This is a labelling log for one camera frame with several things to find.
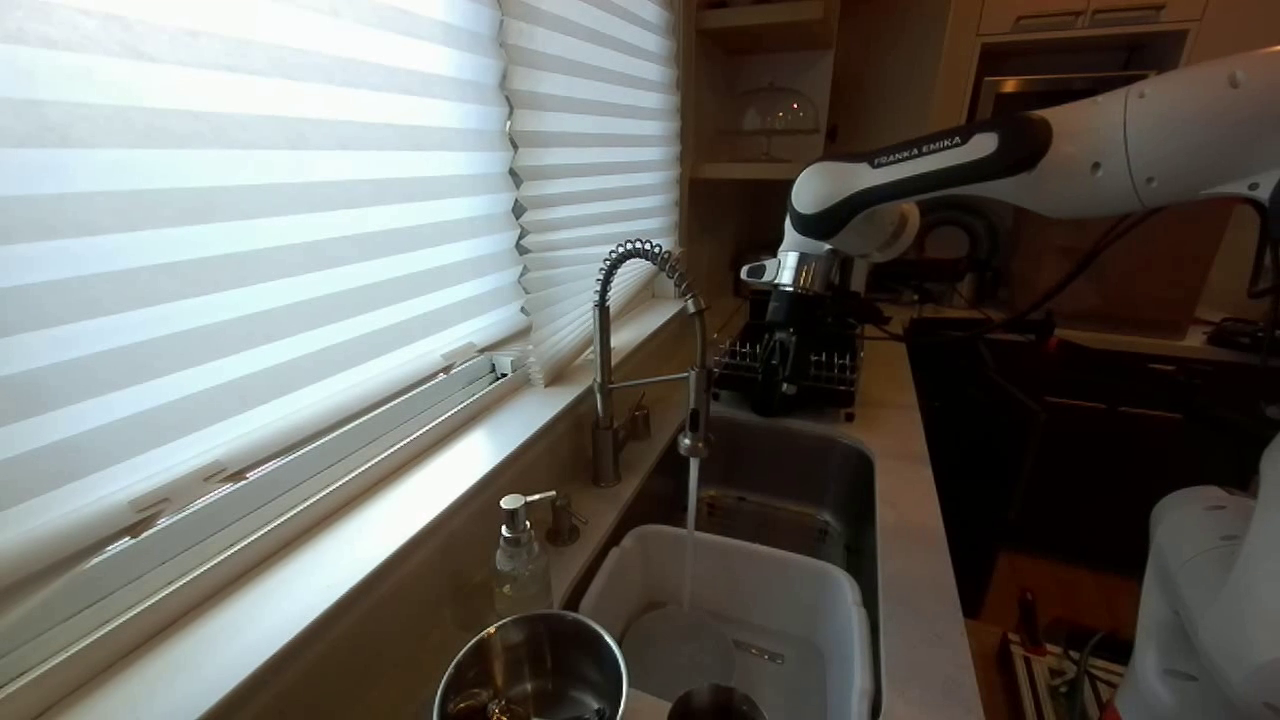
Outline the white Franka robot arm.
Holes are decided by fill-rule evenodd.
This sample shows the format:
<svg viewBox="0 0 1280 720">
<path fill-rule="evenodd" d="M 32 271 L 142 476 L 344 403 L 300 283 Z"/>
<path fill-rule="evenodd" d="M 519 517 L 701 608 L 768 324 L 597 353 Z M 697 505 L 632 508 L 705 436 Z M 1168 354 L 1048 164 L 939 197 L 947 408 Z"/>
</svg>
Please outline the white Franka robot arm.
<svg viewBox="0 0 1280 720">
<path fill-rule="evenodd" d="M 1274 210 L 1280 46 L 1249 46 L 1022 116 L 912 134 L 795 170 L 779 245 L 738 278 L 817 296 L 834 253 L 891 261 L 929 201 L 999 201 L 1101 218 L 1187 201 Z M 1280 720 L 1280 440 L 1255 482 L 1176 489 L 1146 521 L 1146 564 L 1114 720 Z"/>
</svg>

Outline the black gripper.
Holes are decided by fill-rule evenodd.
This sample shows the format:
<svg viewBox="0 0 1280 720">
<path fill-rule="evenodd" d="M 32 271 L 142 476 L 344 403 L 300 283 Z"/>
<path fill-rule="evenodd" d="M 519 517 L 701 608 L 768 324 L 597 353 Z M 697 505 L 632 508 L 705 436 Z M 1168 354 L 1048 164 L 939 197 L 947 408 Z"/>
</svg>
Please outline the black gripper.
<svg viewBox="0 0 1280 720">
<path fill-rule="evenodd" d="M 834 386 L 855 353 L 852 316 L 832 296 L 775 293 L 764 312 L 758 379 L 770 386 Z"/>
</svg>

